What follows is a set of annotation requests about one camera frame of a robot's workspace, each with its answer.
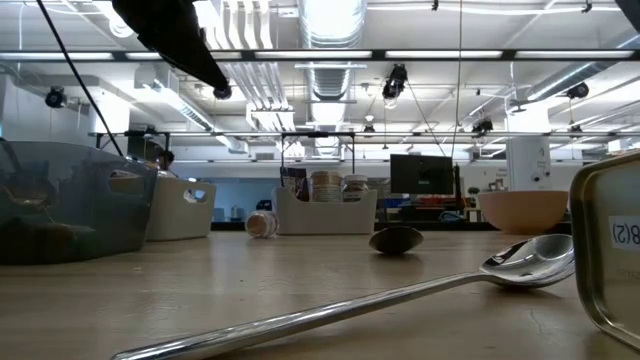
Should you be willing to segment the dark brown plastic tray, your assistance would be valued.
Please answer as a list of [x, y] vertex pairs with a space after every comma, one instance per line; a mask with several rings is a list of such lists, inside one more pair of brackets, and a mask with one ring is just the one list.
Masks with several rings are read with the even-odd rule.
[[140, 250], [155, 169], [77, 144], [0, 138], [0, 265]]

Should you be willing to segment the spice jar with tan lid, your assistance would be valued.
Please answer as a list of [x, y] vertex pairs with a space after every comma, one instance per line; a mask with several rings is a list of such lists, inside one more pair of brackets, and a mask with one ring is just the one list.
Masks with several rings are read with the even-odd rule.
[[314, 171], [310, 180], [313, 202], [342, 201], [342, 177], [337, 171]]

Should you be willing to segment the spice jar with white lid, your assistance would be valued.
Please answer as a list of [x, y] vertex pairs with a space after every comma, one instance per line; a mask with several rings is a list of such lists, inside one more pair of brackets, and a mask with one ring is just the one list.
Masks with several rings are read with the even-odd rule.
[[369, 191], [366, 175], [349, 174], [344, 177], [343, 202], [357, 202]]

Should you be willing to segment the red and gold tin box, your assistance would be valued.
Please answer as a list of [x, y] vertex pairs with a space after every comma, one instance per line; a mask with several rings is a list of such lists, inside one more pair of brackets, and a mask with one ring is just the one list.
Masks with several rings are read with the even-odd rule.
[[582, 306], [603, 333], [640, 353], [640, 151], [583, 167], [569, 208]]

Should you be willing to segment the person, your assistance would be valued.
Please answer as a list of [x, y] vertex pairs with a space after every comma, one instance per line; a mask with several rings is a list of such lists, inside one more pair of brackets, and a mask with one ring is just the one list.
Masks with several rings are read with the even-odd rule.
[[170, 169], [175, 160], [175, 155], [172, 151], [162, 150], [156, 157], [156, 164], [158, 167], [159, 175], [168, 178], [177, 178], [177, 175]]

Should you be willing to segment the small glass jar red label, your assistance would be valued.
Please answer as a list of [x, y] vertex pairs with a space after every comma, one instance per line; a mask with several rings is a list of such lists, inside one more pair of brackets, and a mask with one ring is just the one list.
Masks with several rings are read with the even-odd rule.
[[256, 210], [245, 221], [245, 230], [252, 238], [271, 238], [276, 235], [278, 227], [278, 219], [272, 211]]

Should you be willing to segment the black computer monitor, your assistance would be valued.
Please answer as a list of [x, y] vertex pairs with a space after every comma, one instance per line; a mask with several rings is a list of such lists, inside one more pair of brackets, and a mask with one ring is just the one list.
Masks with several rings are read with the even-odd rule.
[[396, 194], [452, 195], [454, 169], [450, 157], [390, 156], [390, 189]]

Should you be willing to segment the small dark round cup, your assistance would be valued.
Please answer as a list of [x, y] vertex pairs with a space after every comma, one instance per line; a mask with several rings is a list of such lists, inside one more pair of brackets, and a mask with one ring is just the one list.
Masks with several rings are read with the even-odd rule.
[[413, 227], [392, 226], [376, 232], [369, 240], [369, 246], [383, 254], [401, 255], [423, 241], [422, 233]]

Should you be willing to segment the white round pillar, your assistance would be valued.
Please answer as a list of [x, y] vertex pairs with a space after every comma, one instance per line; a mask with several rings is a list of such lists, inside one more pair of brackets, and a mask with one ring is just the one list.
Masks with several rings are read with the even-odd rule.
[[510, 136], [506, 144], [510, 191], [551, 189], [551, 131], [548, 108], [543, 104], [528, 104], [507, 114], [505, 128]]

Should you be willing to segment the salmon pink bowl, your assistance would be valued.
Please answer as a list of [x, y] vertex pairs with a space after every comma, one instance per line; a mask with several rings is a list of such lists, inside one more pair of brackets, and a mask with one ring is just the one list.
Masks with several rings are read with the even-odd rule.
[[517, 235], [542, 234], [560, 223], [569, 193], [558, 190], [496, 191], [478, 195], [484, 218], [498, 230]]

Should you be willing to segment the plain all-metal spoon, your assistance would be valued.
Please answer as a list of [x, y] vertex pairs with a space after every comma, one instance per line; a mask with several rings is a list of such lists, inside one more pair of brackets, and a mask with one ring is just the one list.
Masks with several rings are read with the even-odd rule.
[[110, 360], [204, 360], [475, 282], [517, 290], [543, 288], [573, 275], [574, 260], [571, 236], [540, 235], [491, 256], [476, 272], [131, 349], [115, 354]]

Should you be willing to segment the white rectangular air duct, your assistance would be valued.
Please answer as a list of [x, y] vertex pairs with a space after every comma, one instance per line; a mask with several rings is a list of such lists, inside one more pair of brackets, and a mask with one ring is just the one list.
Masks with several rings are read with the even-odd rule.
[[214, 130], [211, 119], [180, 95], [179, 78], [169, 65], [143, 63], [135, 71], [134, 87], [144, 89], [154, 100], [170, 106], [202, 131]]

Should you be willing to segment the silver round ventilation duct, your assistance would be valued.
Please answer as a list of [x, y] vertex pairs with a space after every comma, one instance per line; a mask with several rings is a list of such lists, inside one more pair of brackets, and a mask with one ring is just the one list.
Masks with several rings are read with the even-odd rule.
[[[367, 0], [298, 0], [301, 38], [305, 48], [355, 49], [360, 45]], [[335, 132], [346, 112], [352, 70], [347, 62], [313, 64], [306, 71], [310, 114], [315, 129]]]
[[[640, 33], [621, 35], [607, 43], [608, 48], [640, 49]], [[573, 63], [547, 77], [526, 92], [528, 102], [543, 101], [616, 65], [618, 60]]]

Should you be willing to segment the black background frame rig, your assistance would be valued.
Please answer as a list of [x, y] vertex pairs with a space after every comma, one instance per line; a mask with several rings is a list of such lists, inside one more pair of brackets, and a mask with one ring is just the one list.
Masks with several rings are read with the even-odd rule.
[[455, 163], [500, 161], [515, 140], [546, 140], [557, 162], [596, 161], [611, 154], [640, 150], [640, 126], [611, 131], [548, 132], [371, 132], [371, 131], [204, 131], [129, 130], [108, 135], [93, 132], [95, 146], [109, 140], [140, 138], [160, 141], [164, 148], [199, 147], [201, 155], [178, 156], [178, 164], [276, 163], [341, 164], [357, 169], [359, 161], [383, 163], [392, 153], [447, 156]]

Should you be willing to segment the black overhead frame bar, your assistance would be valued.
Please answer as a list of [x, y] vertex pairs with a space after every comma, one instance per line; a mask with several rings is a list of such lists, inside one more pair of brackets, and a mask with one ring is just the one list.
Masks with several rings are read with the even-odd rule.
[[[446, 61], [551, 61], [596, 62], [640, 61], [640, 49], [500, 49], [500, 50], [220, 50], [211, 56], [221, 62], [301, 62], [301, 61], [364, 61], [364, 62], [446, 62]], [[162, 57], [151, 51], [71, 51], [70, 59], [80, 62], [143, 62], [159, 61]], [[64, 54], [56, 51], [0, 51], [0, 61], [62, 62]]]

